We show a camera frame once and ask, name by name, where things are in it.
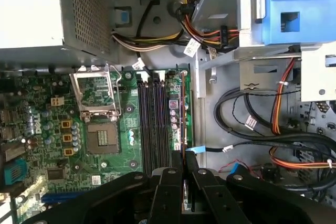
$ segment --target black ram slot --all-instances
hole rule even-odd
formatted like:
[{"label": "black ram slot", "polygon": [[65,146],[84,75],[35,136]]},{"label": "black ram slot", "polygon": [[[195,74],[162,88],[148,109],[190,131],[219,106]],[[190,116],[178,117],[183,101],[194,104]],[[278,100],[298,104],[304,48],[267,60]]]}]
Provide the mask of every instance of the black ram slot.
[{"label": "black ram slot", "polygon": [[156,160],[157,167],[169,166],[169,114],[167,109],[166,88],[161,83],[153,85],[155,136],[156,136]]},{"label": "black ram slot", "polygon": [[141,151],[143,172],[151,175],[154,170],[153,149],[151,144],[151,95],[150,88],[146,84],[138,84],[139,97],[139,116],[140,116],[140,133],[141,133]]}]

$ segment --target cpu socket lever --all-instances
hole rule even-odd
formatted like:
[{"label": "cpu socket lever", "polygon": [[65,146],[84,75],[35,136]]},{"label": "cpu socket lever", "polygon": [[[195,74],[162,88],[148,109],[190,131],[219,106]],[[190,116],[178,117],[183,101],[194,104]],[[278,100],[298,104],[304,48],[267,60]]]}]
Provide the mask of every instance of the cpu socket lever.
[{"label": "cpu socket lever", "polygon": [[[110,67],[113,68],[118,74],[118,78],[115,80],[115,90],[117,100],[114,97],[113,84],[110,76]],[[80,78],[106,78],[107,86],[108,86],[108,95],[111,98],[112,104],[110,105],[102,105],[102,106],[86,106],[83,104],[83,93],[80,90],[78,79]],[[75,92],[78,109],[80,111],[81,119],[86,123],[91,121],[93,116],[104,115],[111,120],[111,122],[115,122],[118,120],[118,117],[121,115],[121,107],[119,100],[119,87],[118,83],[121,80],[120,72],[113,65],[106,64],[104,67],[97,67],[92,65],[91,67],[81,66],[76,73],[70,74],[71,84],[73,86],[73,90]]]}]

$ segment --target motherboard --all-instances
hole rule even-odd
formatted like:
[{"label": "motherboard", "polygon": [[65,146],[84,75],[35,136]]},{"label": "motherboard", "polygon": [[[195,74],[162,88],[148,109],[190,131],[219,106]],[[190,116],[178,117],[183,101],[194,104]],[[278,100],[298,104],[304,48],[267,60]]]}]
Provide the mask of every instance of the motherboard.
[{"label": "motherboard", "polygon": [[17,223],[129,172],[150,175],[192,146],[187,69],[108,73],[0,80],[5,185],[25,188]]}]

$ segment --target metal mesh grille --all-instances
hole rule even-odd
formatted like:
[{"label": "metal mesh grille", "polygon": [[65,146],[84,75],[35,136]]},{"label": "metal mesh grille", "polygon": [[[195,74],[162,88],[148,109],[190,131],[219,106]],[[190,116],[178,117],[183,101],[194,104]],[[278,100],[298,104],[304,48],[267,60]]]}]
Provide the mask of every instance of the metal mesh grille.
[{"label": "metal mesh grille", "polygon": [[102,0],[72,0],[75,36],[85,44],[109,52],[108,10]]}]

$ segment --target green circuit board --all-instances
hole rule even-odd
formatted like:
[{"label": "green circuit board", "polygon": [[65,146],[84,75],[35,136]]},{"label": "green circuit board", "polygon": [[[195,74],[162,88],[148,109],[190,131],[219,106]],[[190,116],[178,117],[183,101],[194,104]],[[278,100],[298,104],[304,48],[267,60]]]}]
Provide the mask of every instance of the green circuit board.
[{"label": "green circuit board", "polygon": [[[165,83],[169,100],[179,99],[181,78],[166,71]],[[111,152],[96,153],[88,123],[81,120],[75,94],[68,74],[26,76],[14,78],[14,85],[22,95],[14,95],[5,110],[11,113],[4,126],[15,130],[8,138],[20,141],[20,133],[27,140],[28,174],[24,180],[27,201],[18,204],[18,223],[41,211],[40,198],[45,193],[77,192],[93,189],[123,174],[142,171],[141,134],[139,121],[138,84],[136,72],[123,72],[116,95],[117,74],[111,73],[115,102],[120,104],[117,122],[106,118],[90,121],[94,141],[104,147],[106,133],[115,132],[115,148]],[[104,78],[87,78],[79,82],[83,104],[109,105],[107,82]],[[188,145],[192,145],[192,96],[190,75],[185,77],[186,131]],[[76,136],[78,145],[71,139]],[[179,130],[170,129],[171,149],[180,144]]]}]

